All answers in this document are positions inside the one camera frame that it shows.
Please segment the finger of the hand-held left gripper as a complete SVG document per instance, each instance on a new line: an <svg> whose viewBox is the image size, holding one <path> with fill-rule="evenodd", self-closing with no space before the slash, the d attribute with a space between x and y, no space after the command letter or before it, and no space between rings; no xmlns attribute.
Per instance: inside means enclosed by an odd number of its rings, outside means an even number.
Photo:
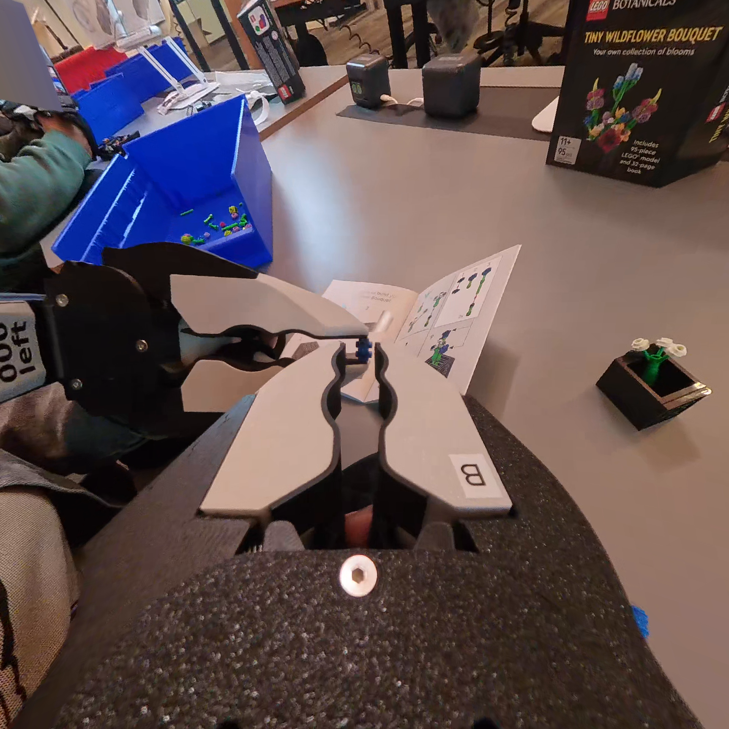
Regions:
<svg viewBox="0 0 729 729"><path fill-rule="evenodd" d="M263 405L311 406L333 381L333 342L288 365L244 371L217 360L197 362L181 386L185 413L225 413L244 396L259 394Z"/></svg>
<svg viewBox="0 0 729 729"><path fill-rule="evenodd" d="M171 302L194 333L222 335L247 327L272 335L366 338L368 328L340 305L278 278L170 275Z"/></svg>

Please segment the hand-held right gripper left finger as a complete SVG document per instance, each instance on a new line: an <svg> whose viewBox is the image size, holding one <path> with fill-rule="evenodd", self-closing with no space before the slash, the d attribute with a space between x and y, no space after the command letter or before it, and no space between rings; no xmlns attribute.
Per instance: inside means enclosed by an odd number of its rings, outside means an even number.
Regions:
<svg viewBox="0 0 729 729"><path fill-rule="evenodd" d="M200 504L206 516L273 518L341 463L346 348L327 342L260 388Z"/></svg>

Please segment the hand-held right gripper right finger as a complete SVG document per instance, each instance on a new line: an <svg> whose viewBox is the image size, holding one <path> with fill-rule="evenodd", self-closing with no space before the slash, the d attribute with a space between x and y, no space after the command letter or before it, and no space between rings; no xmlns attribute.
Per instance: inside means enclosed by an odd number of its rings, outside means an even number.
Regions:
<svg viewBox="0 0 729 729"><path fill-rule="evenodd" d="M378 456L390 482L378 508L391 518L488 518L512 508L458 389L390 342L375 347Z"/></svg>

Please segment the lego instruction booklet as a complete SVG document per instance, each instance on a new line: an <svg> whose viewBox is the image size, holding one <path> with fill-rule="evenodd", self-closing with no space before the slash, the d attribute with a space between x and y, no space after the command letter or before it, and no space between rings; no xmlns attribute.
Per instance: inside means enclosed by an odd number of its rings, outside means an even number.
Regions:
<svg viewBox="0 0 729 729"><path fill-rule="evenodd" d="M416 294L333 280L323 298L360 320L371 342L393 342L465 395L521 245L458 269Z"/></svg>

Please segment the large blue plastic bin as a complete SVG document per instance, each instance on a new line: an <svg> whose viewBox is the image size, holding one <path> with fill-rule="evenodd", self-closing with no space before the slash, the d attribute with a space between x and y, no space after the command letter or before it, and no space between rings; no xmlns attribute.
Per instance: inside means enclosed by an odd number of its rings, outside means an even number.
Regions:
<svg viewBox="0 0 729 729"><path fill-rule="evenodd" d="M242 203L253 230L195 247L258 269L273 261L272 173L243 96L125 146L52 244L62 261L102 262L106 249L176 243L208 214Z"/></svg>

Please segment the pile of small lego pieces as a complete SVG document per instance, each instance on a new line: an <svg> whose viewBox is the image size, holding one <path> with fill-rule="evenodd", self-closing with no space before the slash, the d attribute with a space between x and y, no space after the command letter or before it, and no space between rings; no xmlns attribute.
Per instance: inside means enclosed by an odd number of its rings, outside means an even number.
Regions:
<svg viewBox="0 0 729 729"><path fill-rule="evenodd" d="M202 228L198 232L184 233L180 236L179 242L187 246L201 247L213 243L222 238L227 238L239 232L253 230L252 221L243 209L242 203L229 205L227 216L217 219L215 214L208 214L202 222Z"/></svg>

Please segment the black lego pot with flowers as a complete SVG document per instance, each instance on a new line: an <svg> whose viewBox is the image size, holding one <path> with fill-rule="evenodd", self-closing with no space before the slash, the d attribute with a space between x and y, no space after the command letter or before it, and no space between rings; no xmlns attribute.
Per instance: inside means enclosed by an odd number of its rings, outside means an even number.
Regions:
<svg viewBox="0 0 729 729"><path fill-rule="evenodd" d="M637 338L596 386L636 430L668 422L712 393L679 363L687 352L671 338Z"/></svg>

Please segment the small black lego set box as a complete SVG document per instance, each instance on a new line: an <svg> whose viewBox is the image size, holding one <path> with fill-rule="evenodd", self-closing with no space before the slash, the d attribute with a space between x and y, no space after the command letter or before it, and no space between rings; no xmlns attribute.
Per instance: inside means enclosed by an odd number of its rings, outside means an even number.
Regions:
<svg viewBox="0 0 729 729"><path fill-rule="evenodd" d="M299 63L270 3L244 2L237 18L281 102L288 105L304 98Z"/></svg>

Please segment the black flower lego set box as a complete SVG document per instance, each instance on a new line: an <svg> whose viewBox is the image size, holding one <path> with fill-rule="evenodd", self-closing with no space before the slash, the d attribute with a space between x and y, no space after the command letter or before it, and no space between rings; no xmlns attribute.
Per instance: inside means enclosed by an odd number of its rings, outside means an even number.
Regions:
<svg viewBox="0 0 729 729"><path fill-rule="evenodd" d="M575 2L545 162L665 187L727 158L728 2Z"/></svg>

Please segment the person's printed shirt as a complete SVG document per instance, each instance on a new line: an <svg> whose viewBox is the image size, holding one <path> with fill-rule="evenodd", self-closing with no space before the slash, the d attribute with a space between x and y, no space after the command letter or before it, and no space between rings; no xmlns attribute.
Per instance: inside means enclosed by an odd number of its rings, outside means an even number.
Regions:
<svg viewBox="0 0 729 729"><path fill-rule="evenodd" d="M1 494L1 727L10 727L63 647L79 596L60 518L41 491Z"/></svg>

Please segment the dark cube device green light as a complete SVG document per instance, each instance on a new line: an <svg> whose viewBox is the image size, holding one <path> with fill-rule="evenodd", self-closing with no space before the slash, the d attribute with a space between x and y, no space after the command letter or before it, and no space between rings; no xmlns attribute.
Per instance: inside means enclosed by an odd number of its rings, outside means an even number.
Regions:
<svg viewBox="0 0 729 729"><path fill-rule="evenodd" d="M361 54L346 64L346 71L354 103L365 109L379 109L383 97L391 95L388 78L388 60L375 53Z"/></svg>

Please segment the red plastic bin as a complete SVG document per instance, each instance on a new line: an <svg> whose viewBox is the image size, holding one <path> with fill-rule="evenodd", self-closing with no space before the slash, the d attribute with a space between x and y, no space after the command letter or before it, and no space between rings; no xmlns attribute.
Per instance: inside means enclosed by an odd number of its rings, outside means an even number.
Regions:
<svg viewBox="0 0 729 729"><path fill-rule="evenodd" d="M92 83L106 77L106 71L127 60L128 56L114 47L96 49L88 47L84 50L53 58L60 80L69 94L80 90L89 90Z"/></svg>

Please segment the dark grey cube device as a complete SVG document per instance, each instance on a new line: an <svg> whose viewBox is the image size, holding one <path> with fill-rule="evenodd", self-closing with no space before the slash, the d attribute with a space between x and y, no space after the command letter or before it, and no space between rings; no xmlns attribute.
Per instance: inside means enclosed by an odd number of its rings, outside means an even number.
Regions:
<svg viewBox="0 0 729 729"><path fill-rule="evenodd" d="M473 51L431 59L422 68L424 112L447 120L460 120L476 112L480 70L480 56Z"/></svg>

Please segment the dark grey desk mat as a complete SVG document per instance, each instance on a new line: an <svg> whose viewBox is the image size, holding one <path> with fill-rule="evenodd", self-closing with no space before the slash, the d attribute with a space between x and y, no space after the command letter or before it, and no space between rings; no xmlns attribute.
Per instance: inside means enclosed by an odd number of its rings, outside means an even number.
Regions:
<svg viewBox="0 0 729 729"><path fill-rule="evenodd" d="M553 87L481 87L478 109L459 119L433 117L421 107L406 104L378 109L350 105L338 116L400 127L549 141L551 133L536 131L532 121L558 96L559 89Z"/></svg>

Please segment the white flat stand base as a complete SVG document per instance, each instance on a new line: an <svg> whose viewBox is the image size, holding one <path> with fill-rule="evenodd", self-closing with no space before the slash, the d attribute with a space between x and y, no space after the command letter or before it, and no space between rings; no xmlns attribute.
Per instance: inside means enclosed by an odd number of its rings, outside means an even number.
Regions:
<svg viewBox="0 0 729 729"><path fill-rule="evenodd" d="M560 97L554 98L532 119L532 129L537 133L551 135L555 123L555 116L559 107Z"/></svg>

